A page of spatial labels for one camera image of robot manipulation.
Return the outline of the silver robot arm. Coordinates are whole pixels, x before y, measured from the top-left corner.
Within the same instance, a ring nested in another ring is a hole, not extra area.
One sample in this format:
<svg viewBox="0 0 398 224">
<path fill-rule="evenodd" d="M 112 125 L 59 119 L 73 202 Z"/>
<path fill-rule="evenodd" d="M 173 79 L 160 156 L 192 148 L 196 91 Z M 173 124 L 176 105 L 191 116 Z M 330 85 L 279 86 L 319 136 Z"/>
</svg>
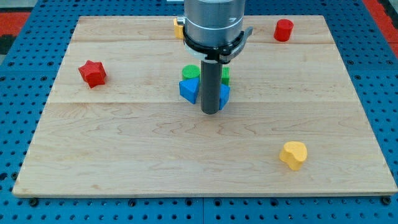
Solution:
<svg viewBox="0 0 398 224">
<path fill-rule="evenodd" d="M 241 32 L 245 0 L 186 0 L 185 32 L 208 45 L 231 42 Z"/>
</svg>

